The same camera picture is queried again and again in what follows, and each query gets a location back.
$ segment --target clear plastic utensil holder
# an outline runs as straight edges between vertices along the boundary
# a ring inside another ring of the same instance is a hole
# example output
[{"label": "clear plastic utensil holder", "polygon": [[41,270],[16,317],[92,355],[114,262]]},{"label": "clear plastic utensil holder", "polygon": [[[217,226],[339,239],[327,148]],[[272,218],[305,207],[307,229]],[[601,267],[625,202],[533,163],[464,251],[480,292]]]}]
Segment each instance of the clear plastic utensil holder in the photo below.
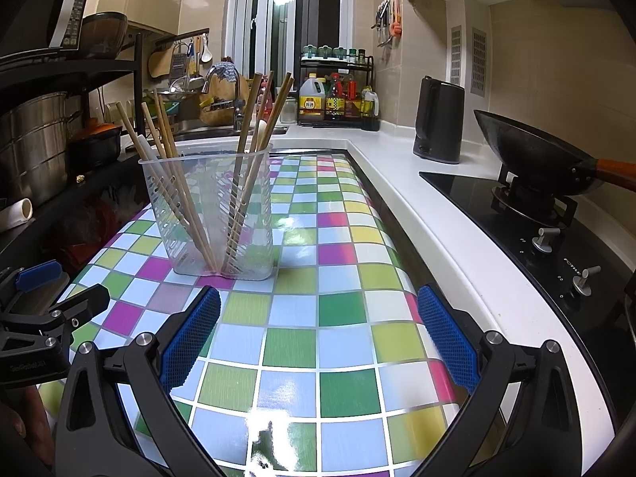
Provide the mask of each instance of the clear plastic utensil holder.
[{"label": "clear plastic utensil holder", "polygon": [[271,275],[270,149],[194,154],[190,147],[180,149],[178,158],[140,161],[177,274],[244,280]]}]

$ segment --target black stovetop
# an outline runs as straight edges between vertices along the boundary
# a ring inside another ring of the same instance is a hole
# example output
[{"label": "black stovetop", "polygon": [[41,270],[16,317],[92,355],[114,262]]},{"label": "black stovetop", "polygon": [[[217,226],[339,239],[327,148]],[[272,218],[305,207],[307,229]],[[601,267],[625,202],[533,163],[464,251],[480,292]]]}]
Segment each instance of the black stovetop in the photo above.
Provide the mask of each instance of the black stovetop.
[{"label": "black stovetop", "polygon": [[[488,234],[543,295],[586,357],[610,410],[616,410],[618,427],[636,401],[636,349],[622,305],[629,268],[576,220],[576,213],[554,251],[543,254],[532,245],[541,225],[503,207],[492,192],[501,186],[496,180],[420,176]],[[581,296],[572,278],[597,265],[600,273],[589,277],[591,296]]]}]

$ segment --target wall vent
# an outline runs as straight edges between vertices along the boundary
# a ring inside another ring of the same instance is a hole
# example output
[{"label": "wall vent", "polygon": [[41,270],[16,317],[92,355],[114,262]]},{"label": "wall vent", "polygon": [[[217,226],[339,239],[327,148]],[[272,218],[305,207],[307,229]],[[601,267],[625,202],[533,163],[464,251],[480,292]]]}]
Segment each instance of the wall vent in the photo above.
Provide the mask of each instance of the wall vent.
[{"label": "wall vent", "polygon": [[473,28],[473,77],[471,93],[485,97],[486,92],[486,33]]},{"label": "wall vent", "polygon": [[450,29],[450,83],[460,84],[462,74],[462,27]]}]

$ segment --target blue gripper pad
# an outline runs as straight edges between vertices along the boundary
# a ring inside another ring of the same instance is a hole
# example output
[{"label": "blue gripper pad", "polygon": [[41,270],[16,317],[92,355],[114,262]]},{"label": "blue gripper pad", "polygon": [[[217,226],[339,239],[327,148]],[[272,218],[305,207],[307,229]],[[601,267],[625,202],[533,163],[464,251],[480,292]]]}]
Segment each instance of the blue gripper pad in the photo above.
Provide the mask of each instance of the blue gripper pad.
[{"label": "blue gripper pad", "polygon": [[166,394],[183,385],[221,315],[221,297],[213,287],[204,287],[181,314],[188,318],[174,334],[161,357],[159,381]]},{"label": "blue gripper pad", "polygon": [[472,394],[479,383],[475,350],[440,298],[427,285],[417,294],[417,311],[453,381]]},{"label": "blue gripper pad", "polygon": [[24,269],[15,278],[15,288],[27,293],[42,285],[55,281],[62,274],[62,266],[55,260],[41,263],[29,269]]}]

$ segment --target wok handle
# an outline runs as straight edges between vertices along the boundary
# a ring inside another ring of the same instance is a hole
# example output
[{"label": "wok handle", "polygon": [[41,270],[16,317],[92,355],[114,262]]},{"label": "wok handle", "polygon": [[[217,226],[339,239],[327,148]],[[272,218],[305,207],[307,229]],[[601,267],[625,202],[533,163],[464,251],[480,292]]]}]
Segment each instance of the wok handle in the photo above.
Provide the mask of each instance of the wok handle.
[{"label": "wok handle", "polygon": [[627,188],[636,192],[636,164],[613,161],[611,159],[598,159],[595,174],[597,179]]}]

